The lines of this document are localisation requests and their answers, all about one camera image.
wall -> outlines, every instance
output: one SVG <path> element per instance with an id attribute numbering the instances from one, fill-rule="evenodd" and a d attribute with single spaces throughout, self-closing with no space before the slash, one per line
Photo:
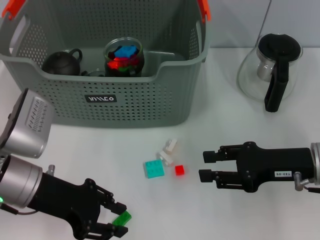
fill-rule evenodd
<path id="1" fill-rule="evenodd" d="M 212 13 L 212 47 L 255 45 L 269 0 L 208 1 Z M 320 0 L 272 1 L 265 33 L 286 33 L 304 47 L 320 47 Z M 0 0 L 0 13 L 6 2 Z"/>

white toy block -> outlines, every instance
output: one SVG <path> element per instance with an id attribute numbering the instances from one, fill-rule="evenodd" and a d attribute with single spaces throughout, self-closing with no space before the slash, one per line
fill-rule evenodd
<path id="1" fill-rule="evenodd" d="M 172 166 L 174 164 L 173 159 L 164 151 L 158 152 L 157 157 L 160 158 L 166 166 Z"/>
<path id="2" fill-rule="evenodd" d="M 165 147 L 164 147 L 164 151 L 167 153 L 167 154 L 172 154 L 174 149 L 175 149 L 175 146 L 177 144 L 178 140 L 173 138 L 173 139 L 169 139 L 166 144 L 165 144 Z"/>

black teapot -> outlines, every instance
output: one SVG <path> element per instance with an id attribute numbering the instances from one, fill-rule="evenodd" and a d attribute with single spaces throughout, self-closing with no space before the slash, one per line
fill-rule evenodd
<path id="1" fill-rule="evenodd" d="M 78 58 L 73 56 L 76 52 L 79 53 Z M 70 52 L 55 52 L 44 61 L 42 70 L 48 74 L 78 76 L 80 75 L 82 56 L 82 52 L 78 48 Z"/>

orange basket clip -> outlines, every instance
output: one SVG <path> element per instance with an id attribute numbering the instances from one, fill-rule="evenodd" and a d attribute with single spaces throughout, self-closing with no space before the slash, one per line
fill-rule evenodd
<path id="1" fill-rule="evenodd" d="M 206 22 L 206 18 L 208 21 L 211 21 L 211 12 L 208 4 L 208 0 L 198 0 L 198 5 L 200 7 L 202 22 Z"/>
<path id="2" fill-rule="evenodd" d="M 9 20 L 11 20 L 18 14 L 19 10 L 25 4 L 25 2 L 26 0 L 10 0 L 2 12 L 2 17 L 4 18 L 6 13 L 9 12 Z"/>

glass kettle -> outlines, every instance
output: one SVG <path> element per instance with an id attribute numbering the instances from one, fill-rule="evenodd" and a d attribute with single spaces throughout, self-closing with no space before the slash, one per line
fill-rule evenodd
<path id="1" fill-rule="evenodd" d="M 277 112 L 297 81 L 302 46 L 286 34 L 266 34 L 242 62 L 237 84 L 250 98 L 264 101 L 267 112 Z"/>

